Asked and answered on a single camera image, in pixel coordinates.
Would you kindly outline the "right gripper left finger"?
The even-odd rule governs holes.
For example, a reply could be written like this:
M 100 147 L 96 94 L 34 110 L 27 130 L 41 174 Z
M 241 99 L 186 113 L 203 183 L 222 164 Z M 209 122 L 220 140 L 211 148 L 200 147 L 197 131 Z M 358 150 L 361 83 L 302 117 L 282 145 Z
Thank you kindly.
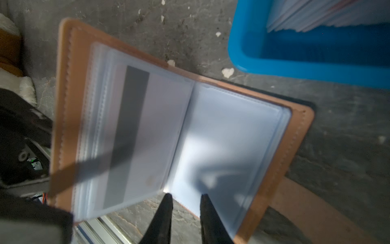
M 146 233 L 139 244 L 170 244 L 172 228 L 173 198 L 164 195 Z

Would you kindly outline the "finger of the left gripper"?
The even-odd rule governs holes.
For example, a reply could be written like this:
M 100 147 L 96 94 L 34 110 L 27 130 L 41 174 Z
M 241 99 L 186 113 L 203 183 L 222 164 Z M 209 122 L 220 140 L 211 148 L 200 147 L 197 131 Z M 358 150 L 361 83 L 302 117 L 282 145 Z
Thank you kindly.
M 37 180 L 40 174 L 18 156 L 31 139 L 51 145 L 53 122 L 8 89 L 1 89 L 1 182 L 7 185 Z M 1 189 L 2 244 L 69 244 L 71 213 Z

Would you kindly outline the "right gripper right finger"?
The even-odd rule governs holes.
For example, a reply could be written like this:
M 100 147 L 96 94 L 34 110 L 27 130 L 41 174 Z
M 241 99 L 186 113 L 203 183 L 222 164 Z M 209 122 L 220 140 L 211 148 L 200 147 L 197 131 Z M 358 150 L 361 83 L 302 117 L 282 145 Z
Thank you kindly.
M 201 196 L 200 221 L 203 244 L 233 244 L 208 194 Z

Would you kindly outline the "tan leather card holder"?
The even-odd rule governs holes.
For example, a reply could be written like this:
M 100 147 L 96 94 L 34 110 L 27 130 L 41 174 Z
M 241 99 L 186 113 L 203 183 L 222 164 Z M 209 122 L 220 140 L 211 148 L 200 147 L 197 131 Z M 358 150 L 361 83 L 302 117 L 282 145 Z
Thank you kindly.
M 60 25 L 50 204 L 80 223 L 159 193 L 200 218 L 208 194 L 234 243 L 245 244 L 273 207 L 314 244 L 374 244 L 321 198 L 287 179 L 314 111 L 300 103 L 200 76 L 76 19 Z M 194 83 L 159 192 L 103 208 L 127 67 Z

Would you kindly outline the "pink VIP card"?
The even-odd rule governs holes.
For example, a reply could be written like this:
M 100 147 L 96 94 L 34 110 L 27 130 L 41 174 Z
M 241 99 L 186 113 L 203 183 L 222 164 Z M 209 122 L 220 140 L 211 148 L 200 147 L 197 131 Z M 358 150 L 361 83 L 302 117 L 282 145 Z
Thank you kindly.
M 177 75 L 127 67 L 103 208 L 161 190 L 193 87 Z

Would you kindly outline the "blue plastic card tray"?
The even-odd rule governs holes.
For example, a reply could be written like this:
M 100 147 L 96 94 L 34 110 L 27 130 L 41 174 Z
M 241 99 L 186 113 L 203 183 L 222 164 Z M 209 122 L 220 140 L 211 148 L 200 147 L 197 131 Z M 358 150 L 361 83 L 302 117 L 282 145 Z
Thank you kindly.
M 268 33 L 270 1 L 239 1 L 229 57 L 240 71 L 371 88 L 390 87 L 390 26 L 317 27 Z

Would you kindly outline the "stack of white cards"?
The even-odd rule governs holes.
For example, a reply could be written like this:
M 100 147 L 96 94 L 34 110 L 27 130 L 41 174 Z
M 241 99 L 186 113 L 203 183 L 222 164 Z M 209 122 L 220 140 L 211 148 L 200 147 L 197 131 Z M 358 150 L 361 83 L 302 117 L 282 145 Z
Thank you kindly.
M 319 26 L 346 27 L 390 22 L 389 1 L 273 1 L 267 32 L 308 32 Z

